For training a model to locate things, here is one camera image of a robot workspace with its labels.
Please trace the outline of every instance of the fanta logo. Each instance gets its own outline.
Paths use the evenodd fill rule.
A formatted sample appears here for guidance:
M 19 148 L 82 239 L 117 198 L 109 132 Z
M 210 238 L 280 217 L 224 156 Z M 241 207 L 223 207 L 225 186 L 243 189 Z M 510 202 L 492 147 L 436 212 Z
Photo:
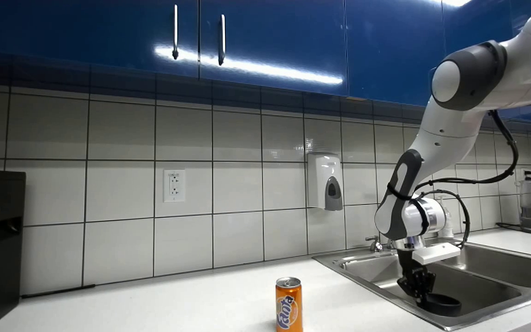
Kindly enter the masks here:
M 299 313 L 298 304 L 292 296 L 283 296 L 276 299 L 276 313 L 278 326 L 283 330 L 288 330 L 295 322 Z

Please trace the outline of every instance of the tile wall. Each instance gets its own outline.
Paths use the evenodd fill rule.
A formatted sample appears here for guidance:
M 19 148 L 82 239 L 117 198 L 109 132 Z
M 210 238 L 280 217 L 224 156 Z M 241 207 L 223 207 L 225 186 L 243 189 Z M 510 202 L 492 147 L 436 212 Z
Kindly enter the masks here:
M 23 294 L 367 246 L 422 111 L 160 77 L 113 86 L 107 73 L 88 76 L 87 86 L 0 85 L 0 170 L 28 179 Z M 503 137 L 484 128 L 475 149 L 435 177 L 506 168 Z M 516 139 L 519 168 L 531 170 L 531 134 Z M 306 208 L 312 151 L 341 156 L 342 211 Z M 185 170 L 184 202 L 164 199 L 164 170 Z M 440 187 L 464 197 L 475 231 L 518 222 L 515 181 Z M 457 202 L 444 204 L 460 232 Z

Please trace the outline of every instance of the blue cabinet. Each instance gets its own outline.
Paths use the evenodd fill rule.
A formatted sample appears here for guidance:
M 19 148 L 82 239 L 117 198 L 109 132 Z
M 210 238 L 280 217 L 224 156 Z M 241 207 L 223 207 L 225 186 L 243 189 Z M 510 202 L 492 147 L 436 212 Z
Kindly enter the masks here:
M 200 17 L 200 77 L 348 94 L 343 1 L 202 0 Z
M 1 53 L 197 77 L 197 50 L 197 0 L 0 0 Z
M 512 32 L 517 36 L 531 17 L 531 0 L 511 0 Z
M 346 0 L 350 96 L 425 106 L 444 58 L 440 1 Z
M 447 54 L 487 40 L 512 38 L 510 0 L 443 0 L 443 4 Z

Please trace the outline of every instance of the can lid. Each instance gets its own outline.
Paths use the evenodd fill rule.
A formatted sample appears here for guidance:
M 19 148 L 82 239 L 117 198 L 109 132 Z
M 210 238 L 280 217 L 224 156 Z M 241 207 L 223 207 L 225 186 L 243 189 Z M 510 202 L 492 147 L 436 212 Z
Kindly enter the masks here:
M 295 288 L 301 285 L 301 280 L 293 277 L 284 277 L 276 280 L 276 286 L 281 288 Z

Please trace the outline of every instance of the cabinet handle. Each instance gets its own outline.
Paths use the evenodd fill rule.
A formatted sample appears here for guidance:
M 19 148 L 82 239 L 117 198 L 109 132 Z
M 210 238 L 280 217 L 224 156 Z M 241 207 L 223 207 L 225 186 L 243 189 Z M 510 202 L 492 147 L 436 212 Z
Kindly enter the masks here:
M 227 39 L 225 34 L 225 15 L 221 15 L 221 45 L 218 49 L 218 65 L 223 65 L 227 53 Z
M 179 52 L 177 52 L 177 5 L 173 5 L 173 58 L 177 59 Z

